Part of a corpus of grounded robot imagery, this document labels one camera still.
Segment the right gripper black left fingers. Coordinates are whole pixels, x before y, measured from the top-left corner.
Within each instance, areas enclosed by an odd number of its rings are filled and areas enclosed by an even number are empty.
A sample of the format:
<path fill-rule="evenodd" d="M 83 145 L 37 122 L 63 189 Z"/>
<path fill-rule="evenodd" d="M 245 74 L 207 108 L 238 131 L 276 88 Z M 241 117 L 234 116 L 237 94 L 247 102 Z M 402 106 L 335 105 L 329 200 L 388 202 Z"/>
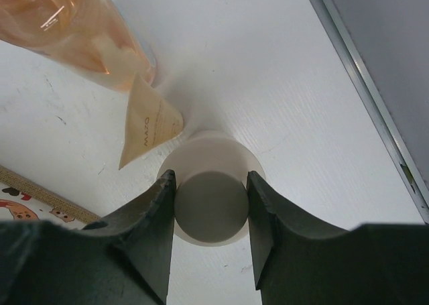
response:
<path fill-rule="evenodd" d="M 2 304 L 165 304 L 176 177 L 81 230 L 1 223 Z"/>

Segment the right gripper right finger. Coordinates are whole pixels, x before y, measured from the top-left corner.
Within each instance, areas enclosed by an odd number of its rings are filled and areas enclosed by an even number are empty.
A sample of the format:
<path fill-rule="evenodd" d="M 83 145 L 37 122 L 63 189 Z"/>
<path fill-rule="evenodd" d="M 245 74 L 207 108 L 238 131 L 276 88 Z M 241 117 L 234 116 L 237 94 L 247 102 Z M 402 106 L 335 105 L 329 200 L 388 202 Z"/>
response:
<path fill-rule="evenodd" d="M 332 225 L 247 176 L 255 287 L 264 304 L 427 304 L 428 226 Z"/>

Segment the brown canvas bag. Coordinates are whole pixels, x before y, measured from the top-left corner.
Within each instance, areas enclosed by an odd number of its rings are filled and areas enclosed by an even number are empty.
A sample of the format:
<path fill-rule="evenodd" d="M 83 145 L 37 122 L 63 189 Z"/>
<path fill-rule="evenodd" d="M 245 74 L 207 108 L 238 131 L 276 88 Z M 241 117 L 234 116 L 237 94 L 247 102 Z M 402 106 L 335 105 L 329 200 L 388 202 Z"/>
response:
<path fill-rule="evenodd" d="M 2 166 L 1 220 L 50 221 L 67 229 L 82 229 L 99 216 Z"/>

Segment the cream wide-cap bottle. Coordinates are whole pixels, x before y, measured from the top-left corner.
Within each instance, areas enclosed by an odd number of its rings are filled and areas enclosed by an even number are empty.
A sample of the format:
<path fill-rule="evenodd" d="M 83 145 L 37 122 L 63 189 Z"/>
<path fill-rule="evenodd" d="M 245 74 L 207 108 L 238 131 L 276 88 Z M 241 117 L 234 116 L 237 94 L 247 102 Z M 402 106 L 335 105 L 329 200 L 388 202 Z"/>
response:
<path fill-rule="evenodd" d="M 220 131 L 195 133 L 167 156 L 158 174 L 167 170 L 176 177 L 175 236 L 219 247 L 248 234 L 247 175 L 265 172 L 243 144 Z"/>

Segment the peach pink-capped bottle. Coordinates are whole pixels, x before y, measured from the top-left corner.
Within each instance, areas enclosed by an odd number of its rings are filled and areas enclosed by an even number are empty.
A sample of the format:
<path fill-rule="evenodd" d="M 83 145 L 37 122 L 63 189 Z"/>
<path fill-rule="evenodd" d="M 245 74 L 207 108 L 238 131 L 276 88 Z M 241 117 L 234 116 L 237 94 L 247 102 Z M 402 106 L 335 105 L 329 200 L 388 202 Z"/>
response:
<path fill-rule="evenodd" d="M 57 62 L 103 87 L 148 84 L 156 64 L 111 0 L 1 0 L 1 40 Z"/>

